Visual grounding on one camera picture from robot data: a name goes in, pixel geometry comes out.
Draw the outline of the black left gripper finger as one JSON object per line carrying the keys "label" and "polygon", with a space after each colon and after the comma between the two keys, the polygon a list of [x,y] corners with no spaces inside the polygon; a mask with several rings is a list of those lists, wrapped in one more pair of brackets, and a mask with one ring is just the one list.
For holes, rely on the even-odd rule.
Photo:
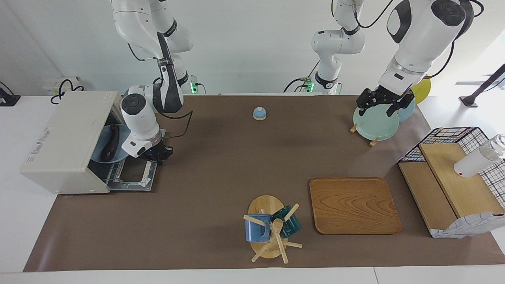
{"label": "black left gripper finger", "polygon": [[366,111],[376,105],[376,92],[370,89],[364,89],[356,99],[358,115],[362,117]]}
{"label": "black left gripper finger", "polygon": [[414,97],[415,96],[413,92],[406,92],[404,97],[401,98],[399,101],[393,101],[393,103],[387,110],[388,117],[391,117],[394,114],[394,112],[396,112],[401,108],[407,108],[414,100]]}

